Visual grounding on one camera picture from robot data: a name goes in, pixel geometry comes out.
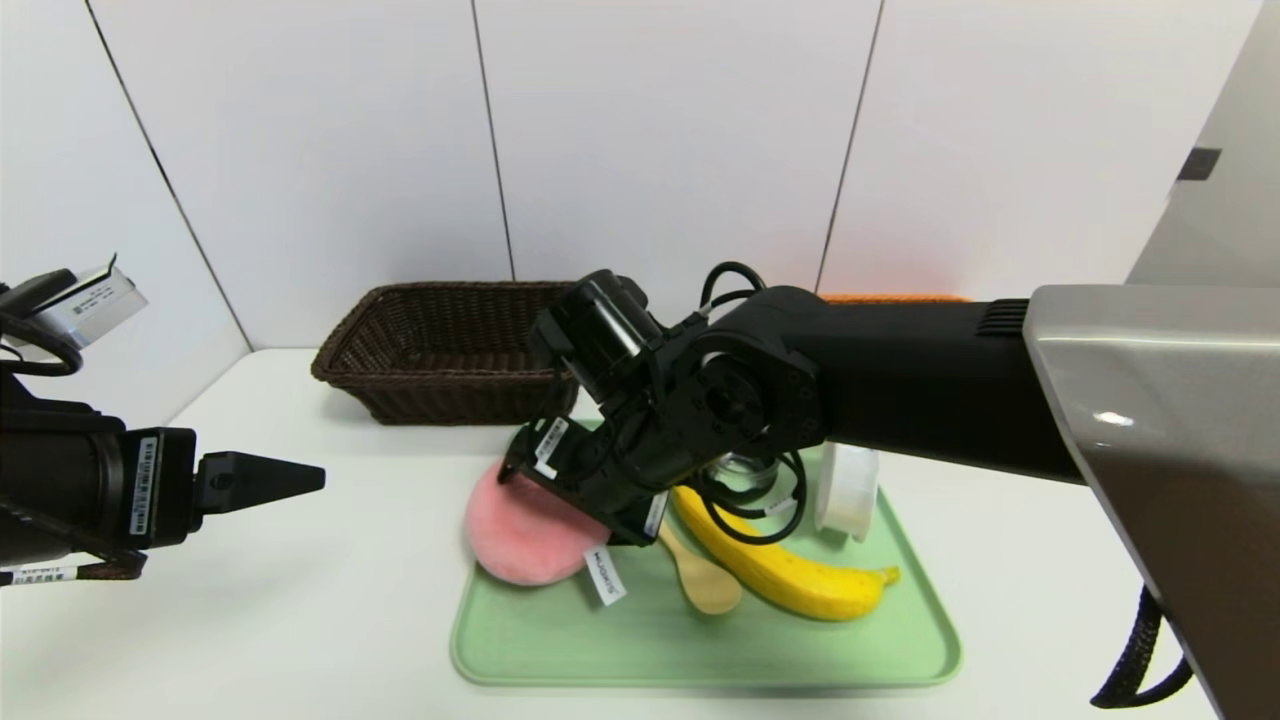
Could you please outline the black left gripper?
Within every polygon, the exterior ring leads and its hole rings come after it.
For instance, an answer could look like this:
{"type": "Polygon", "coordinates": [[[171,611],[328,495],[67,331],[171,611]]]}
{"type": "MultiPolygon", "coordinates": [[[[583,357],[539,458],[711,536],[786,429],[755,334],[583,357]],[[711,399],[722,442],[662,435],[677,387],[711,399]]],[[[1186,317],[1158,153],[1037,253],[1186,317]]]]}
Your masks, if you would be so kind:
{"type": "Polygon", "coordinates": [[[132,550],[179,544],[197,514],[228,514],[323,489],[326,471],[252,454],[201,457],[189,429],[3,432],[3,497],[132,550]]]}

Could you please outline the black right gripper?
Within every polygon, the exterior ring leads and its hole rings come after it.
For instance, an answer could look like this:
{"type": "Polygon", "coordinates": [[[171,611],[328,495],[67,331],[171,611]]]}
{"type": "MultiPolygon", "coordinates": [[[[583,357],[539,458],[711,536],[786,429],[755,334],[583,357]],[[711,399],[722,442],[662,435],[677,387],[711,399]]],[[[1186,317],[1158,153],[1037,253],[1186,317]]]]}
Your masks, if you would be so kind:
{"type": "Polygon", "coordinates": [[[495,474],[499,484],[531,480],[611,532],[609,543],[657,541],[667,492],[637,479],[608,421],[556,416],[518,428],[495,474]]]}

